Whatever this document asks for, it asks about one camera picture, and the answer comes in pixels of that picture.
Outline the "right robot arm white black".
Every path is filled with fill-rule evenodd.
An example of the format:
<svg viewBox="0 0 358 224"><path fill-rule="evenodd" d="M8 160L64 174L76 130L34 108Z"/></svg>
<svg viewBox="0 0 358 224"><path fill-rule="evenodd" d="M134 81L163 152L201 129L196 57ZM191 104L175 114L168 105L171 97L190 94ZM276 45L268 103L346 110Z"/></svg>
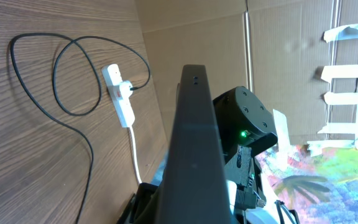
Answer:
<svg viewBox="0 0 358 224"><path fill-rule="evenodd" d="M299 224L297 212L278 198L256 159L278 142L271 112L244 86L218 96L213 105L235 223Z"/></svg>

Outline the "blue screen Galaxy smartphone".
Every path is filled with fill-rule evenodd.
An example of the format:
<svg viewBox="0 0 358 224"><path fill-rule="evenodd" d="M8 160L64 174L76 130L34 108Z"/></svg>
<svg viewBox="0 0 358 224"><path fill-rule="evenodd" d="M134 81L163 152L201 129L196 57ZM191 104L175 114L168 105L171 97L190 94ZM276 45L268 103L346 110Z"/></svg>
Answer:
<svg viewBox="0 0 358 224"><path fill-rule="evenodd" d="M206 68L185 65L157 204L136 223L235 223Z"/></svg>

